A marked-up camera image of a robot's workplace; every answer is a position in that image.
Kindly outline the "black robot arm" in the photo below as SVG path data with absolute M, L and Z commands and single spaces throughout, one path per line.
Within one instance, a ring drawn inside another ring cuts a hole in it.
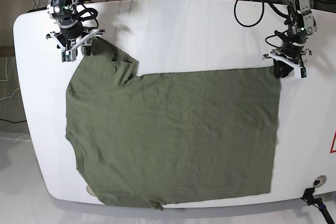
M 99 29 L 98 11 L 85 7 L 86 1 L 92 0 L 49 0 L 47 12 L 58 25 L 60 32 L 52 31 L 46 39 L 53 39 L 61 50 L 63 62 L 75 61 L 78 48 L 84 47 L 84 54 L 91 54 L 93 38 L 106 31 Z
M 287 77 L 292 71 L 298 79 L 306 78 L 307 57 L 312 51 L 305 47 L 308 38 L 317 30 L 316 20 L 311 10 L 311 0 L 282 0 L 287 5 L 288 17 L 285 20 L 287 30 L 274 31 L 265 41 L 273 37 L 281 40 L 280 46 L 264 57 L 274 63 L 274 76 L 277 79 Z

